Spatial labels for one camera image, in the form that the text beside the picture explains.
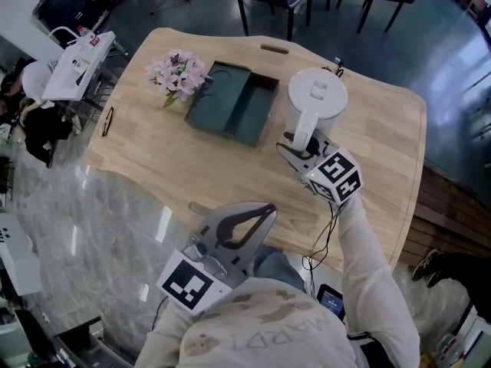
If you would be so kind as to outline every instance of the table handle slot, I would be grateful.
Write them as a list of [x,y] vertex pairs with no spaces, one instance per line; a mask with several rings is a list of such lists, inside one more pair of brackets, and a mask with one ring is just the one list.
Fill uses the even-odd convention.
[[263,49],[265,51],[280,53],[280,54],[290,53],[290,51],[286,48],[281,48],[279,46],[269,45],[269,44],[261,44],[261,49]]

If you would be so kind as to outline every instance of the white table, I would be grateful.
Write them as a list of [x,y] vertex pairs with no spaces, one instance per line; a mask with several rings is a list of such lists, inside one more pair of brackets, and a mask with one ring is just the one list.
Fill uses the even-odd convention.
[[481,333],[491,335],[491,324],[479,317],[476,308],[472,307],[457,334],[464,343],[464,351],[466,353],[469,353]]
[[90,54],[86,56],[89,67],[85,71],[80,84],[76,83],[77,78],[74,76],[73,65],[74,59],[80,54],[80,47],[73,44],[65,49],[57,67],[51,75],[46,89],[44,89],[44,100],[80,101],[84,98],[92,77],[103,64],[116,40],[116,35],[112,31],[100,34],[98,37],[101,40],[92,49]]
[[13,214],[0,214],[0,257],[19,296],[43,290],[39,257]]
[[0,359],[6,366],[27,366],[31,344],[17,320],[0,325]]

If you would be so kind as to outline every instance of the wooden deck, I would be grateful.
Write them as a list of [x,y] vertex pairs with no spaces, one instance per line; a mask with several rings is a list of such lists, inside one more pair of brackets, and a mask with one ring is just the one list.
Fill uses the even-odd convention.
[[427,167],[399,261],[417,264],[431,249],[491,256],[491,210]]

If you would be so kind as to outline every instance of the gray floor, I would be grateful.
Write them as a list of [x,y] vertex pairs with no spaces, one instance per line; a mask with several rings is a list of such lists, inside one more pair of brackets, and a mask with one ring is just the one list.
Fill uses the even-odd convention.
[[[107,24],[131,51],[157,27],[242,35],[235,0],[191,0],[149,16],[155,2],[128,0]],[[168,6],[175,2],[169,0]],[[327,58],[343,58],[362,74],[417,92],[428,106],[428,163],[489,202],[483,169],[487,139],[473,140],[485,117],[472,114],[486,97],[487,82],[464,93],[491,70],[480,30],[450,0],[417,0],[404,6],[388,34],[384,28],[395,4],[375,2],[358,35],[362,2],[344,0],[338,11],[326,12],[325,0],[314,0],[310,28],[304,26],[305,6],[300,5],[294,41]],[[253,35],[285,36],[283,10],[272,16],[267,5],[256,2],[246,2],[246,10]],[[17,152],[12,207],[35,242],[44,283],[44,292],[28,303],[40,320],[42,313],[47,316],[53,333],[101,315],[112,344],[136,356],[162,298],[154,287],[158,274],[188,228],[136,183],[78,167],[92,129],[60,143],[50,170],[23,146]],[[422,282],[408,281],[404,266],[394,277],[425,337],[435,338],[428,334],[442,323],[451,326],[466,304],[465,291],[451,281],[428,291]],[[459,299],[443,304],[444,291]]]

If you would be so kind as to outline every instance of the kettle lid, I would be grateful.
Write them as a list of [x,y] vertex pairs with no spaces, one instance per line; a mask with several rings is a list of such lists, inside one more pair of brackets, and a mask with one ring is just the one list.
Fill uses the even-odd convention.
[[288,98],[300,113],[305,111],[319,119],[331,119],[345,109],[348,92],[341,79],[332,72],[306,68],[290,79]]

